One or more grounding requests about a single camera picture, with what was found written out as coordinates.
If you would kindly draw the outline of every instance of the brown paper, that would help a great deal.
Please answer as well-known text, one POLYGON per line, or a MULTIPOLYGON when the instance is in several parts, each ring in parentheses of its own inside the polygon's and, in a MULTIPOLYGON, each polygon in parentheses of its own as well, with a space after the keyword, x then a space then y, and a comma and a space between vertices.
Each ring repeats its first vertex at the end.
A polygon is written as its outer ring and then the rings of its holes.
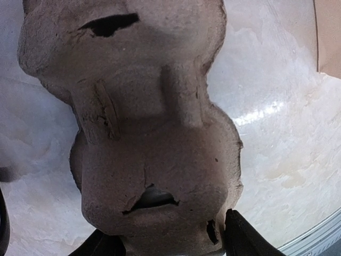
POLYGON ((315 0, 318 70, 341 78, 341 1, 315 0))

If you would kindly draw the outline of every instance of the hole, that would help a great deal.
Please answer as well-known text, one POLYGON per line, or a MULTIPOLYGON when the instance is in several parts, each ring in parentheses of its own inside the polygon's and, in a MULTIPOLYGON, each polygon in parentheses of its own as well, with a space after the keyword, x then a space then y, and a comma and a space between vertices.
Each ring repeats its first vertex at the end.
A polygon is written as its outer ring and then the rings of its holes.
POLYGON ((116 30, 127 28, 139 21, 137 13, 113 15, 88 22, 80 29, 91 29, 96 36, 113 36, 116 30))
POLYGON ((135 203, 135 205, 129 210, 122 212, 123 215, 127 215, 138 209, 146 209, 152 207, 163 206, 167 204, 173 204, 178 206, 179 202, 175 201, 173 195, 168 192, 161 191, 156 188, 154 184, 145 189, 141 198, 135 203))
POLYGON ((207 232, 208 237, 211 240, 211 242, 214 245, 216 245, 219 242, 219 240, 217 238, 217 233, 215 231, 215 221, 214 220, 209 220, 207 222, 206 232, 207 232))

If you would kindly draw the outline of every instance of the white marble surface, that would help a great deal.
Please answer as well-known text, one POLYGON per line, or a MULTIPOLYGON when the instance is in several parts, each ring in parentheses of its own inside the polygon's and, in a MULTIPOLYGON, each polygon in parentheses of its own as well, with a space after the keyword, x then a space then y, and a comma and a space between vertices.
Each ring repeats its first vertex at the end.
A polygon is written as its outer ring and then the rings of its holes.
MULTIPOLYGON (((311 0, 226 0, 229 25, 209 73, 211 100, 244 142, 237 209, 275 246, 341 206, 341 81, 316 71, 311 0)), ((11 215, 8 256, 68 255, 93 230, 68 154, 68 106, 17 64, 20 0, 0 0, 0 165, 11 215)))

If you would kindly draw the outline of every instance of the torn cardboard flap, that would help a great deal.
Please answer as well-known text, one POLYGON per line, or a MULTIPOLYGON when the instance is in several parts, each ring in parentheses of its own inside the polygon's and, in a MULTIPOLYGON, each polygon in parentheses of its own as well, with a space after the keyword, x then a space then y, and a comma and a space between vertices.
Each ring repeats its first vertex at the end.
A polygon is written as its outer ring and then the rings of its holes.
POLYGON ((315 0, 318 71, 341 78, 341 1, 315 0))

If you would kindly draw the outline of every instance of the torn hole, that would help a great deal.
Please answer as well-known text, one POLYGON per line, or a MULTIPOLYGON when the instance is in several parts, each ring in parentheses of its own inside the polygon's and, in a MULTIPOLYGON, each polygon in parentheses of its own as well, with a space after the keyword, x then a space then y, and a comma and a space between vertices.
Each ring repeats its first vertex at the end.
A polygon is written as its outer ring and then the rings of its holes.
POLYGON ((215 221, 214 220, 209 220, 207 222, 206 232, 207 232, 208 237, 211 240, 211 242, 214 245, 216 245, 219 242, 219 240, 217 238, 217 233, 216 233, 216 230, 215 230, 215 221))
POLYGON ((124 211, 122 213, 123 215, 127 215, 138 209, 158 207, 167 204, 178 206, 179 202, 175 201, 174 196, 171 193, 161 191, 160 189, 156 188, 154 184, 152 184, 145 189, 140 199, 129 211, 124 211))
POLYGON ((109 37, 113 36, 116 30, 127 28, 139 20, 137 13, 112 15, 92 20, 83 25, 80 29, 89 28, 96 36, 109 37))

